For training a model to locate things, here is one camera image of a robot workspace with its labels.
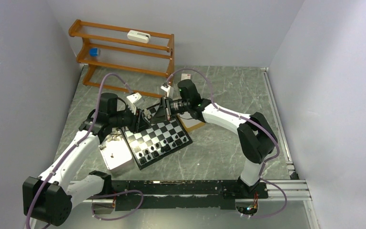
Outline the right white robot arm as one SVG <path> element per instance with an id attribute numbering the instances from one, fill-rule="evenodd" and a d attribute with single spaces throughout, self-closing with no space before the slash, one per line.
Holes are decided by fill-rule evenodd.
<path id="1" fill-rule="evenodd" d="M 278 143 L 267 119 L 260 112 L 242 114 L 202 98 L 191 80 L 180 81 L 178 89 L 180 99 L 161 98 L 159 108 L 150 118 L 150 124 L 170 121 L 187 112 L 195 120 L 218 125 L 236 134 L 246 158 L 238 178 L 238 192 L 242 197 L 250 197 L 256 192 L 265 162 L 270 159 Z"/>

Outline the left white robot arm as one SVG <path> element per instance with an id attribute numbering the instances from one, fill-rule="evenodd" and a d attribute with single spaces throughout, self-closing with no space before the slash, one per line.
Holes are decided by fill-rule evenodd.
<path id="1" fill-rule="evenodd" d="M 99 148 L 115 128 L 127 127 L 139 132 L 150 127 L 138 108 L 143 100 L 132 93 L 126 101 L 113 93 L 102 93 L 95 109 L 82 122 L 66 150 L 38 177 L 28 177 L 22 185 L 23 211 L 26 227 L 30 219 L 60 226 L 71 210 L 92 196 L 107 198 L 114 193 L 111 175 L 92 171 L 83 180 L 71 183 L 87 156 Z"/>

